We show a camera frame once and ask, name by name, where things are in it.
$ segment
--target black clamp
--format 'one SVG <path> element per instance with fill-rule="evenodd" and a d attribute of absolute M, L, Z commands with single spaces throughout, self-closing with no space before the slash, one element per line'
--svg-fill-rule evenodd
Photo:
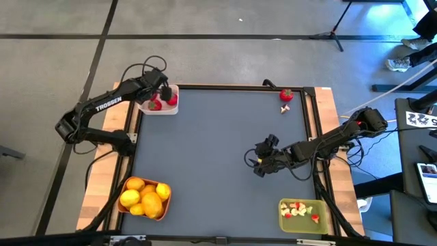
<path fill-rule="evenodd" d="M 217 245 L 228 245 L 227 237 L 224 236 L 216 236 L 216 244 Z"/>
<path fill-rule="evenodd" d="M 425 153 L 428 160 L 432 163 L 437 162 L 437 151 L 432 150 L 426 146 L 419 146 L 419 148 Z"/>
<path fill-rule="evenodd" d="M 268 86 L 272 90 L 276 89 L 276 86 L 274 85 L 274 83 L 272 81 L 270 81 L 270 79 L 264 79 L 264 81 L 262 81 L 262 85 Z"/>

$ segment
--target gray floor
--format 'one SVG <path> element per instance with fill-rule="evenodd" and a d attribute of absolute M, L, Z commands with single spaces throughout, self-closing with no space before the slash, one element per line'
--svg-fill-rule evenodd
<path fill-rule="evenodd" d="M 408 2 L 419 20 L 426 13 L 423 3 Z M 0 33 L 101 33 L 110 5 L 110 0 L 3 0 Z M 109 32 L 305 35 L 328 31 L 345 7 L 331 0 L 123 0 Z M 354 3 L 338 33 L 414 35 L 412 27 L 400 4 Z M 54 125 L 77 102 L 97 42 L 0 40 L 0 144 L 27 154 L 24 161 L 0 158 L 0 237 L 33 232 L 62 145 Z M 406 73 L 385 69 L 385 59 L 411 52 L 400 43 L 342 43 L 344 53 L 327 41 L 107 40 L 90 96 L 111 89 L 128 65 L 161 55 L 172 83 L 259 85 L 269 78 L 277 85 L 332 87 L 342 114 L 379 95 L 370 91 L 372 84 L 398 84 L 423 67 Z M 391 94 L 370 106 L 391 120 L 394 99 L 407 96 L 420 94 Z M 103 117 L 97 115 L 92 125 L 101 126 Z M 373 142 L 365 140 L 365 147 Z M 70 158 L 48 233 L 74 230 L 93 157 Z M 362 167 L 381 177 L 400 171 L 397 136 L 372 149 Z"/>

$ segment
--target orange bowl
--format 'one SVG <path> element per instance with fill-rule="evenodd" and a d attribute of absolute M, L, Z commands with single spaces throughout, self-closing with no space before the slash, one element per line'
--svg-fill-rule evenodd
<path fill-rule="evenodd" d="M 125 183 L 123 184 L 122 193 L 123 193 L 125 190 L 127 190 L 127 188 L 126 188 L 126 184 L 128 183 L 128 181 L 129 181 L 131 178 L 140 178 L 140 177 L 130 177 L 130 178 L 128 178 L 128 179 L 125 181 Z M 157 182 L 157 181 L 154 181 L 154 180 L 146 180 L 146 179 L 144 179 L 144 178 L 140 178 L 140 179 L 142 179 L 142 180 L 144 181 L 145 185 L 154 185 L 154 186 L 157 186 L 158 183 L 160 183 L 160 182 Z M 170 199 L 171 199 L 171 193 L 170 193 L 169 199 L 167 199 L 167 200 L 165 200 L 165 201 L 163 202 L 163 208 L 164 208 L 164 213 L 163 213 L 163 215 L 162 215 L 161 217 L 159 217 L 159 218 L 154 219 L 154 220 L 156 220 L 156 221 L 160 221 L 161 219 L 164 219 L 165 215 L 167 214 L 167 211 L 169 210 Z M 118 197 L 117 208 L 118 208 L 118 211 L 119 211 L 120 213 L 130 213 L 129 210 L 128 210 L 127 208 L 125 208 L 125 207 L 120 203 L 120 197 Z"/>

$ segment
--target person's foot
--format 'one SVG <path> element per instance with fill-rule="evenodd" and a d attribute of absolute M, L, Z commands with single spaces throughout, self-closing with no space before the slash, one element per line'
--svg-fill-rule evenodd
<path fill-rule="evenodd" d="M 411 68 L 410 58 L 404 57 L 401 59 L 388 59 L 385 61 L 385 66 L 387 66 L 390 71 L 406 72 L 409 68 Z"/>
<path fill-rule="evenodd" d="M 372 201 L 372 197 L 368 197 L 366 199 L 358 199 L 356 201 L 360 213 L 366 213 L 369 210 L 371 201 Z"/>
<path fill-rule="evenodd" d="M 415 39 L 403 39 L 401 40 L 402 44 L 404 44 L 407 47 L 410 47 L 414 50 L 420 51 L 421 49 L 424 49 L 428 45 L 432 44 L 432 42 L 428 41 L 425 38 L 415 38 Z"/>

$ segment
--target strawberry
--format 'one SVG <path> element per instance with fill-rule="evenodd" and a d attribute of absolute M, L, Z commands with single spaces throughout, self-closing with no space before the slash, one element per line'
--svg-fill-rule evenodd
<path fill-rule="evenodd" d="M 158 97 L 158 93 L 153 94 L 153 95 L 152 95 L 152 98 L 151 98 L 150 100 L 155 100 L 156 97 Z"/>
<path fill-rule="evenodd" d="M 170 106 L 174 106 L 178 103 L 178 95 L 173 93 L 173 95 L 171 96 L 170 100 L 168 100 L 168 102 L 166 102 L 168 105 Z"/>
<path fill-rule="evenodd" d="M 162 109 L 163 105 L 158 100 L 151 100 L 149 101 L 148 108 L 150 111 L 160 111 Z"/>
<path fill-rule="evenodd" d="M 284 102 L 291 101 L 293 96 L 293 92 L 290 89 L 281 90 L 281 93 L 279 93 L 279 98 Z"/>
<path fill-rule="evenodd" d="M 314 221 L 314 223 L 319 223 L 320 217 L 319 217 L 319 215 L 312 215 L 311 219 Z"/>

